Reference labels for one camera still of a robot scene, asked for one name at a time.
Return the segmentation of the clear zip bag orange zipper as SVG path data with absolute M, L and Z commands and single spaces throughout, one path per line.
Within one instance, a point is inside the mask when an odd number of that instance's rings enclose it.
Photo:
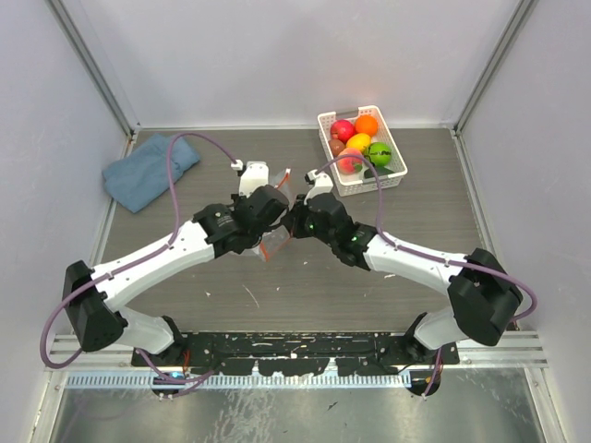
M 288 200 L 289 207 L 295 203 L 295 194 L 291 188 L 291 169 L 285 168 L 278 174 L 272 175 L 269 169 L 269 185 L 279 190 Z M 279 225 L 270 232 L 265 233 L 257 245 L 247 249 L 243 255 L 257 257 L 264 262 L 271 258 L 290 242 L 290 234 L 287 229 Z

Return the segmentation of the pink toy peach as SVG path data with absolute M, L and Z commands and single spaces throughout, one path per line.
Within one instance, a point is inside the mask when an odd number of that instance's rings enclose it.
M 345 148 L 337 156 L 337 168 L 341 174 L 357 174 L 363 170 L 362 153 L 355 148 Z

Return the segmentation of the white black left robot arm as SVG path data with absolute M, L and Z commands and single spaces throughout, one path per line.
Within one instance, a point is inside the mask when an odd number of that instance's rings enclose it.
M 95 268 L 82 260 L 69 265 L 63 298 L 82 352 L 123 344 L 160 365 L 179 363 L 187 338 L 174 321 L 134 311 L 128 303 L 182 270 L 254 248 L 288 207 L 283 192 L 260 186 L 247 197 L 234 196 L 230 205 L 206 206 L 179 227 L 173 241 L 160 239 Z

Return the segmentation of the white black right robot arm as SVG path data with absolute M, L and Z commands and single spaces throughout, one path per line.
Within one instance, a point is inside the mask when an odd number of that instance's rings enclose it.
M 447 307 L 419 315 L 401 339 L 402 353 L 418 364 L 453 342 L 497 345 L 523 301 L 489 251 L 448 254 L 410 244 L 354 221 L 331 193 L 298 196 L 282 223 L 294 238 L 321 241 L 349 267 L 393 273 L 447 297 Z

